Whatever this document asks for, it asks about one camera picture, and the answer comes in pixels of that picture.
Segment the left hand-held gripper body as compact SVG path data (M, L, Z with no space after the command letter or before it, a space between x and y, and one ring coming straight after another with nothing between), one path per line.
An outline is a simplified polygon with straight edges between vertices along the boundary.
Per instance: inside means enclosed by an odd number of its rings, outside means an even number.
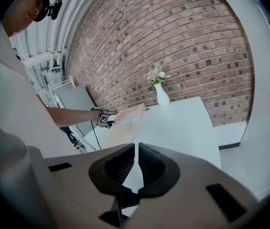
M109 120L109 113L108 110L105 110L103 108L99 108L99 107L91 107L90 111L100 111L101 115L100 115L100 120L98 122L98 126L101 128L107 128L109 129L109 124L108 124L108 120Z

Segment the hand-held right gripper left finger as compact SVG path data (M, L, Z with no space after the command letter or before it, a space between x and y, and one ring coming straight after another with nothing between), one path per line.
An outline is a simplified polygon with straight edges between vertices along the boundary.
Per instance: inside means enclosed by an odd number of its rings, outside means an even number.
M95 161L89 167L89 177L103 194L126 195L132 190L123 186L134 165L135 145L123 145L121 149Z

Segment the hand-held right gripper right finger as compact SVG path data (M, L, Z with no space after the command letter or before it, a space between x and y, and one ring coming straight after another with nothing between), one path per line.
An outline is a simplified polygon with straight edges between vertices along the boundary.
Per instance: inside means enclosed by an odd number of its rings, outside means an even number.
M138 191L140 198L161 197L180 178L180 168L174 160L144 143L139 143L138 164L143 177L143 187Z

